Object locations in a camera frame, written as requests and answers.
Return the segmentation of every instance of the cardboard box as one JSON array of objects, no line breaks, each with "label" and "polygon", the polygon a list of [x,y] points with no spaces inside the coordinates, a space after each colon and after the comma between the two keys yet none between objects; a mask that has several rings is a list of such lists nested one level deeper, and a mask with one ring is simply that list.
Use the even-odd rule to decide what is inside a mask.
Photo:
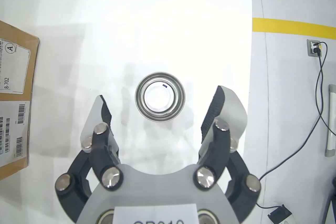
[{"label": "cardboard box", "polygon": [[28,166],[39,43],[37,37],[0,21],[0,180]]}]

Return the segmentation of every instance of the black plug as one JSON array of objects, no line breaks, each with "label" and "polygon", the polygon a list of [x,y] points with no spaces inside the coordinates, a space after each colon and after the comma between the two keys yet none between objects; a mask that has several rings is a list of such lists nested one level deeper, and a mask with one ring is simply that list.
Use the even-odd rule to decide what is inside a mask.
[{"label": "black plug", "polygon": [[[319,45],[319,42],[313,44],[313,46],[318,46],[318,45]],[[314,48],[313,49],[313,53],[317,54],[320,57],[321,56],[321,49],[320,49],[320,47],[318,46],[318,47]]]}]

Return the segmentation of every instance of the black gripper pad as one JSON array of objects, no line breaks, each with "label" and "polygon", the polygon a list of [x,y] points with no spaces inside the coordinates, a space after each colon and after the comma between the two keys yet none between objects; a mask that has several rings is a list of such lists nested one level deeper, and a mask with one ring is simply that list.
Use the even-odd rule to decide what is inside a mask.
[{"label": "black gripper pad", "polygon": [[211,127],[212,122],[214,121],[215,117],[217,117],[224,105],[225,101],[225,95],[224,91],[221,86],[217,86],[217,90],[215,95],[212,98],[212,101],[210,103],[210,106],[208,108],[208,112],[205,115],[205,118],[203,120],[203,123],[201,125],[201,131],[202,131],[202,142],[205,138],[205,136],[208,133],[208,130]]}]

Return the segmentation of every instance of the white label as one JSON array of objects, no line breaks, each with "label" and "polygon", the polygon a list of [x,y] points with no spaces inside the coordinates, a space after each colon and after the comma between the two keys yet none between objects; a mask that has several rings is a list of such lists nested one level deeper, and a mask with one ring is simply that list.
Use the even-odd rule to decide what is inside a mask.
[{"label": "white label", "polygon": [[117,206],[113,224],[195,224],[196,204],[174,206]]},{"label": "white label", "polygon": [[0,167],[27,156],[29,101],[0,101]]},{"label": "white label", "polygon": [[0,38],[0,93],[22,94],[30,50]]}]

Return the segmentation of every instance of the barcode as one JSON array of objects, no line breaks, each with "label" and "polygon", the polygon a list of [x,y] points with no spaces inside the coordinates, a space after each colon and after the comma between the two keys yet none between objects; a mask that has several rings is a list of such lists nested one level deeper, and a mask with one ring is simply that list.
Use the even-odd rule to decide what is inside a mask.
[{"label": "barcode", "polygon": [[24,113],[25,113],[25,104],[19,105],[18,124],[23,124],[23,122],[24,122]]},{"label": "barcode", "polygon": [[23,153],[23,137],[17,138],[17,151],[15,152],[15,157],[22,156]]},{"label": "barcode", "polygon": [[3,124],[3,117],[0,117],[0,155],[2,155],[2,153],[3,153],[3,149],[2,149],[2,138],[3,138],[2,124]]},{"label": "barcode", "polygon": [[5,153],[9,152],[9,123],[11,119],[6,118],[6,130],[5,130]]}]

